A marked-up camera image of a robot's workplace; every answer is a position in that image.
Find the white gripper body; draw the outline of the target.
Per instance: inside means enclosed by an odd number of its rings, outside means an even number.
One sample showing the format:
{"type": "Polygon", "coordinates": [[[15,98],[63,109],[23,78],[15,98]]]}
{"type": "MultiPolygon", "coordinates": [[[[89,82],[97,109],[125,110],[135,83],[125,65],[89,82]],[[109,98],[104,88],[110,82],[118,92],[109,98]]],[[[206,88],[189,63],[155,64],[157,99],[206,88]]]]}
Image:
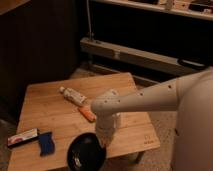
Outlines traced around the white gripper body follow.
{"type": "Polygon", "coordinates": [[[107,143],[108,139],[113,138],[115,133],[115,119],[113,116],[101,117],[96,119],[95,133],[98,139],[102,139],[107,143]]]}

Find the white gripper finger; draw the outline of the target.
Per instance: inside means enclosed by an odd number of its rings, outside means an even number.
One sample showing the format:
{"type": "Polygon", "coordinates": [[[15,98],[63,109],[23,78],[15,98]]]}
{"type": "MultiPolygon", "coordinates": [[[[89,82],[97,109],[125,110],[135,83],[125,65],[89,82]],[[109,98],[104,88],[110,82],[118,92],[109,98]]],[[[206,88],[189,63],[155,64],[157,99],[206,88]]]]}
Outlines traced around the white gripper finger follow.
{"type": "Polygon", "coordinates": [[[105,141],[104,141],[104,140],[98,139],[98,141],[99,141],[99,144],[100,144],[100,146],[101,146],[102,148],[105,148],[105,147],[106,147],[106,144],[105,144],[105,141]]]}
{"type": "Polygon", "coordinates": [[[111,145],[112,141],[113,141],[113,138],[108,139],[108,140],[107,140],[107,143],[106,143],[106,147],[108,147],[109,145],[111,145]]]}

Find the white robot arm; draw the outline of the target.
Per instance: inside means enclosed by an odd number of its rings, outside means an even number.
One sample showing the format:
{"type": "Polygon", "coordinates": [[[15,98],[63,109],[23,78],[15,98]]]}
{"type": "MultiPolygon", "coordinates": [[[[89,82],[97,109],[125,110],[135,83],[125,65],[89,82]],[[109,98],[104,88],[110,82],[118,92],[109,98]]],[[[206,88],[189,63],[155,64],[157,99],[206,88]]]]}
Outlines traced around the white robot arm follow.
{"type": "Polygon", "coordinates": [[[213,67],[123,96],[110,89],[93,100],[91,109],[103,146],[112,141],[118,113],[177,112],[172,171],[213,171],[213,67]]]}

